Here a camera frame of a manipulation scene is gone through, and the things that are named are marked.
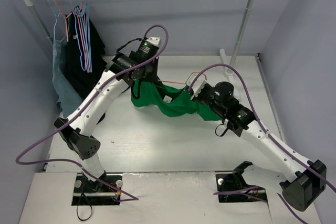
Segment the green t shirt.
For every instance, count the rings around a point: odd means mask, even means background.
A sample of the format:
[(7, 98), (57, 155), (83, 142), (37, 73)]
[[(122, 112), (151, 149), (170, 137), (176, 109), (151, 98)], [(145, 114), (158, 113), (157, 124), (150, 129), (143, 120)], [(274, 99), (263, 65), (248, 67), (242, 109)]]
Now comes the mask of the green t shirt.
[(131, 86), (131, 102), (138, 108), (156, 105), (164, 115), (169, 117), (196, 113), (204, 121), (220, 120), (220, 117), (209, 107), (192, 101), (185, 87), (177, 89), (161, 81), (135, 80)]

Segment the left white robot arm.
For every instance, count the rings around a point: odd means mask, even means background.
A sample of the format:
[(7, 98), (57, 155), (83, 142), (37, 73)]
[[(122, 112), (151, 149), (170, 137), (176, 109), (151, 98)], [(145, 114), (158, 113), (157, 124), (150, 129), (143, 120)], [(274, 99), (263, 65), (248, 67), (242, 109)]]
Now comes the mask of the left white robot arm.
[(99, 81), (82, 104), (67, 118), (58, 118), (54, 123), (56, 128), (62, 127), (75, 117), (95, 93), (98, 94), (77, 119), (59, 132), (68, 148), (78, 155), (79, 163), (90, 173), (87, 176), (86, 186), (92, 192), (97, 193), (103, 190), (105, 186), (103, 175), (106, 174), (98, 156), (100, 142), (92, 134), (108, 107), (122, 92), (132, 86), (135, 80), (145, 77), (157, 78), (155, 74), (157, 72), (158, 59), (116, 77), (104, 87), (102, 87), (102, 84), (115, 74), (152, 58), (159, 50), (160, 44), (161, 39), (159, 37), (144, 38), (141, 40), (137, 51), (131, 51), (128, 56), (121, 52), (116, 53), (112, 60), (107, 63)]

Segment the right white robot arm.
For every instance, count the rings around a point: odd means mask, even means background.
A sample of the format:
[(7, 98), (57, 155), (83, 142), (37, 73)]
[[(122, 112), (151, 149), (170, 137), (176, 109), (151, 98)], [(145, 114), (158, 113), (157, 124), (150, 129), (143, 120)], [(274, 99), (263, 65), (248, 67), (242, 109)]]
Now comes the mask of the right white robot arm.
[(226, 131), (252, 144), (277, 168), (275, 172), (244, 161), (233, 170), (233, 184), (238, 188), (257, 185), (273, 190), (294, 209), (304, 212), (326, 188), (326, 165), (300, 155), (271, 134), (253, 111), (234, 97), (233, 91), (233, 85), (226, 81), (211, 86), (200, 80), (191, 86), (193, 101), (209, 107)]

